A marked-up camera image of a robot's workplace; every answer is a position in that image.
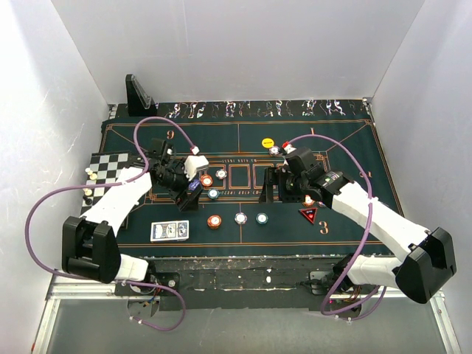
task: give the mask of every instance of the card deck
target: card deck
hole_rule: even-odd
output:
[[[189,238],[189,221],[163,221],[152,223],[150,227],[151,242],[184,241]]]

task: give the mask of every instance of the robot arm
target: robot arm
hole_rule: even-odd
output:
[[[342,172],[326,173],[306,147],[294,149],[289,145],[285,151],[284,166],[265,171],[260,202],[271,203],[273,186],[277,185],[283,203],[300,202],[309,195],[362,227],[372,202],[370,233],[395,255],[357,257],[340,290],[353,285],[385,285],[400,289],[416,302],[426,303],[455,274],[452,238],[445,230],[430,232],[393,212],[377,198],[369,200],[361,186]],[[346,256],[333,267],[331,281],[339,277],[351,257]]]
[[[203,191],[193,178],[208,168],[205,156],[172,158],[173,147],[164,140],[154,139],[147,157],[150,171],[137,180],[143,163],[136,157],[123,168],[117,182],[122,185],[110,190],[80,218],[69,217],[63,225],[62,268],[65,272],[100,282],[113,280],[144,280],[148,262],[120,254],[116,236],[122,222],[136,202],[154,185],[167,188],[169,196],[181,211],[198,208]]]

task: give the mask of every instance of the white wall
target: white wall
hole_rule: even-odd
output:
[[[49,0],[0,1],[0,353],[29,353],[50,275],[31,261],[24,221],[57,187],[82,181],[108,106]],[[60,229],[80,194],[45,203],[33,246],[60,267]]]
[[[109,103],[371,97],[424,0],[52,0]]]
[[[458,272],[446,305],[472,352],[472,3],[426,0],[373,108],[403,210],[454,238]]]

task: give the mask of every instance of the printed number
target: printed number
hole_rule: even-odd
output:
[[[360,177],[362,177],[362,178],[364,177],[364,175],[362,174],[362,172],[359,172],[359,175],[360,175]],[[372,172],[369,171],[369,172],[367,173],[367,175],[369,176],[369,178],[372,178]]]
[[[319,230],[319,231],[320,231],[323,235],[326,235],[326,234],[330,231],[330,230],[328,229],[328,227],[327,227],[327,222],[326,222],[326,221],[320,221],[318,224],[322,227],[322,229]]]

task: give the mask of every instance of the casino table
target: casino table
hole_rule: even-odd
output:
[[[179,212],[160,187],[143,196],[122,225],[117,242],[121,251],[143,257],[231,257],[338,255],[353,252],[363,229],[343,215],[317,204],[260,204],[264,169],[283,163],[268,154],[264,139],[283,142],[303,134],[329,136],[348,148],[368,173],[375,197],[396,212],[401,212],[398,197],[375,131],[375,123],[360,100],[300,100],[165,103],[158,115],[178,123],[209,160],[208,174],[220,197],[208,198],[206,188],[196,212]],[[126,105],[118,105],[102,125],[100,150],[92,156],[136,154],[133,130],[141,118],[129,117]],[[149,122],[139,130],[140,145],[146,149],[153,137],[165,138],[176,147],[177,156],[187,156],[189,145],[174,127]],[[321,139],[304,139],[295,147],[306,146],[326,170],[341,170],[350,178],[365,183],[353,162],[338,146]],[[228,172],[218,180],[215,172]],[[313,222],[303,209],[313,209]],[[235,215],[243,212],[247,222],[238,225]],[[268,223],[258,224],[256,215],[264,212]],[[210,229],[207,219],[219,215],[218,229]],[[151,243],[151,223],[188,220],[190,237],[180,242]],[[365,254],[390,254],[370,236]]]

